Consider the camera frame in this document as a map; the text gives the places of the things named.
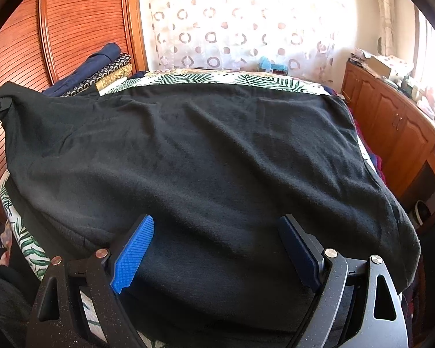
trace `blue object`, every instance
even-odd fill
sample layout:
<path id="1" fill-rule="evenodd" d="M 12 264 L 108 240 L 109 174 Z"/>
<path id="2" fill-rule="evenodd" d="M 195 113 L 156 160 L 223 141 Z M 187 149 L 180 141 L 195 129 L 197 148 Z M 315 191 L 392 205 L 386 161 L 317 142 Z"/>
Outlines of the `blue object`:
<path id="1" fill-rule="evenodd" d="M 154 230 L 153 218 L 146 215 L 118 255 L 111 280 L 111 287 L 117 294 L 120 294 L 123 288 L 131 284 L 152 241 Z"/>
<path id="2" fill-rule="evenodd" d="M 131 75 L 128 80 L 132 80 L 133 78 L 142 78 L 146 74 L 146 70 L 140 70 L 137 73 Z"/>
<path id="3" fill-rule="evenodd" d="M 279 72 L 288 72 L 289 68 L 283 64 L 272 64 L 267 57 L 262 57 L 259 59 L 260 69 L 264 69 L 266 72 L 270 73 L 271 70 L 277 70 Z"/>
<path id="4" fill-rule="evenodd" d="M 279 219 L 278 229 L 280 239 L 285 246 L 285 250 L 302 284 L 310 287 L 311 290 L 316 293 L 322 285 L 320 278 L 321 273 L 319 271 L 319 263 L 321 262 L 323 264 L 322 256 L 319 257 L 318 255 L 318 258 L 314 256 L 317 247 L 313 242 L 314 237 L 310 234 L 305 234 L 295 219 L 291 215 L 290 217 L 292 221 L 290 221 L 287 216 L 283 216 Z"/>
<path id="5" fill-rule="evenodd" d="M 332 88 L 329 88 L 328 86 L 322 86 L 324 88 L 325 91 L 327 91 L 330 95 L 337 95 L 337 93 L 335 92 L 335 90 L 333 90 Z"/>
<path id="6" fill-rule="evenodd" d="M 106 44 L 100 51 L 91 54 L 73 73 L 42 93 L 49 97 L 59 97 L 66 94 L 103 67 L 115 61 L 121 54 L 121 49 L 116 43 Z"/>

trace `blue clamp pad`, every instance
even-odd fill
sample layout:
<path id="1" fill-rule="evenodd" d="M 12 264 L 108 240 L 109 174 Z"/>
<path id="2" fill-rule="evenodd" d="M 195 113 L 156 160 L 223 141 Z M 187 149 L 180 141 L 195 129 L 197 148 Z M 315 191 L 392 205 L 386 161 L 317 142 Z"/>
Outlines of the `blue clamp pad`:
<path id="1" fill-rule="evenodd" d="M 322 285 L 324 265 L 321 254 L 322 246 L 312 241 L 314 237 L 306 234 L 292 215 L 279 219 L 278 230 L 280 239 L 303 285 L 310 287 L 316 293 Z"/>
<path id="2" fill-rule="evenodd" d="M 146 215 L 116 258 L 111 287 L 117 294 L 131 284 L 152 241 L 154 230 L 153 218 Z"/>

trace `clamp jaw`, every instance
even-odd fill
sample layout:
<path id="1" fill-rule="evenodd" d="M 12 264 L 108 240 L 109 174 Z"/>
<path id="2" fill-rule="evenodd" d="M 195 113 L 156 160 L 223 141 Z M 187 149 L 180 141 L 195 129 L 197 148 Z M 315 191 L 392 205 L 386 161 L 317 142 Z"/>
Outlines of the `clamp jaw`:
<path id="1" fill-rule="evenodd" d="M 28 325 L 27 348 L 146 348 L 119 301 L 153 237 L 153 219 L 142 216 L 110 250 L 65 262 L 53 258 L 45 273 Z M 405 320 L 390 274 L 378 255 L 344 258 L 324 249 L 292 215 L 279 219 L 281 241 L 314 300 L 287 348 L 322 348 L 332 329 L 345 286 L 354 292 L 338 347 L 407 348 Z M 89 331 L 80 287 L 87 287 L 106 342 Z"/>
<path id="2" fill-rule="evenodd" d="M 408 348 L 401 302 L 384 261 L 344 258 L 324 250 L 292 215 L 279 219 L 279 235 L 303 285 L 316 294 L 287 348 L 321 348 L 334 323 L 345 286 L 353 299 L 339 348 Z"/>

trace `black fleece blanket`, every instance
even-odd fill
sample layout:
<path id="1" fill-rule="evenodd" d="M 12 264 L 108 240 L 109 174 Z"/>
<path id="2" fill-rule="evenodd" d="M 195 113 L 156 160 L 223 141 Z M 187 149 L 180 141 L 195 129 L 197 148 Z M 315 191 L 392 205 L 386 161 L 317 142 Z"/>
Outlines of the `black fleece blanket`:
<path id="1" fill-rule="evenodd" d="M 142 331 L 193 331 L 217 346 L 227 343 L 216 331 L 245 340 L 235 326 L 272 342 L 295 331 L 312 293 L 278 237 L 287 213 L 345 257 L 381 255 L 398 292 L 414 276 L 414 229 L 364 162 L 338 97 L 224 84 L 52 99 L 7 83 L 4 95 L 8 170 L 61 247 L 89 255 L 153 216 L 125 295 L 137 316 L 149 310 Z"/>

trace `cabinet handle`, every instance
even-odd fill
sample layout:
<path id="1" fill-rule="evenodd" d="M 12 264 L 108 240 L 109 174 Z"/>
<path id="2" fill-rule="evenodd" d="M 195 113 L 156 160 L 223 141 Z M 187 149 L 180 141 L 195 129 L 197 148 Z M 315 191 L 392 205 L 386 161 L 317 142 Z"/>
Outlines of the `cabinet handle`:
<path id="1" fill-rule="evenodd" d="M 393 119 L 393 122 L 391 124 L 392 126 L 395 126 L 396 119 L 398 119 L 398 114 L 395 115 L 395 118 Z"/>
<path id="2" fill-rule="evenodd" d="M 398 131 L 398 129 L 399 129 L 399 123 L 401 123 L 402 120 L 403 120 L 403 118 L 400 118 L 399 121 L 398 121 L 398 124 L 396 125 L 396 130 L 397 130 L 397 131 Z"/>

